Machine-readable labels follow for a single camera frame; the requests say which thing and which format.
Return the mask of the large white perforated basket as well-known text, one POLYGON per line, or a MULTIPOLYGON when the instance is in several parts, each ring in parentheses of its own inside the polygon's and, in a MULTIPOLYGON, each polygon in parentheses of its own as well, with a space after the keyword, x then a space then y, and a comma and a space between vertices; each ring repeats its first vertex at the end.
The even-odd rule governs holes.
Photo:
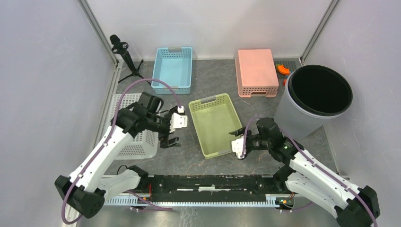
MULTIPOLYGON (((114 94, 108 109, 107 120, 104 125, 104 131, 111 125, 111 120, 114 117, 120 94, 114 94)), ((135 138, 126 143, 120 153, 117 155, 117 160, 139 160, 152 158, 157 153, 158 148, 158 133, 144 130, 138 133, 135 138)))

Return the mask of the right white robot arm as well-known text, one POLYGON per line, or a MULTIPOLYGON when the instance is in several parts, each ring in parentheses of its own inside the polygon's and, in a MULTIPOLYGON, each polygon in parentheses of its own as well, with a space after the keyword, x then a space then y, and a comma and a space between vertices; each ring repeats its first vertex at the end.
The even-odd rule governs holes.
POLYGON ((376 227, 380 207, 376 191, 359 187, 341 177, 281 129, 273 118, 259 118, 257 134, 246 125, 230 134, 236 158, 243 160, 250 152, 266 150, 284 164, 274 174, 273 187, 279 193, 299 194, 330 213, 341 227, 376 227))

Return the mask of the green plastic basket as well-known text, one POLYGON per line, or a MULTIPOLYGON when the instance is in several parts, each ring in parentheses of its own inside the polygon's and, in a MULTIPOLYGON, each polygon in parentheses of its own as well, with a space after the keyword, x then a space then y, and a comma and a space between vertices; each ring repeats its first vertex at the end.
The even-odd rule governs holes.
POLYGON ((205 159, 232 152, 230 133, 242 128, 229 94, 209 96, 189 102, 193 125, 205 159))

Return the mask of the pink plastic basket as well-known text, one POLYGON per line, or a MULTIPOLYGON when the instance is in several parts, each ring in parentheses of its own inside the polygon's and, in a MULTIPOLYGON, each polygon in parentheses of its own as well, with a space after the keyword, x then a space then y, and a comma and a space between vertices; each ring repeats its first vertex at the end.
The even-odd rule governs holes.
POLYGON ((235 58, 238 95, 275 97, 279 81, 270 49, 240 49, 235 58))

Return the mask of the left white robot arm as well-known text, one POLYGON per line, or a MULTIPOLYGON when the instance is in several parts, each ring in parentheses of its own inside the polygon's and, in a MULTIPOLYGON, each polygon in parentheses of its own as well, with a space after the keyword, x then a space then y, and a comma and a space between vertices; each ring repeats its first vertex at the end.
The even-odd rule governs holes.
POLYGON ((122 148, 139 133, 158 133, 161 148, 180 145, 178 137, 170 139, 169 135, 188 125, 183 105, 177 104, 161 116, 158 108, 164 101, 148 92, 142 92, 138 101, 124 108, 120 107, 121 102, 119 99, 110 126, 89 156, 70 175, 56 178, 54 185, 63 200, 63 210, 69 205, 80 216, 92 218, 111 197, 131 189, 141 193, 148 188, 148 179, 136 167, 102 179, 122 148))

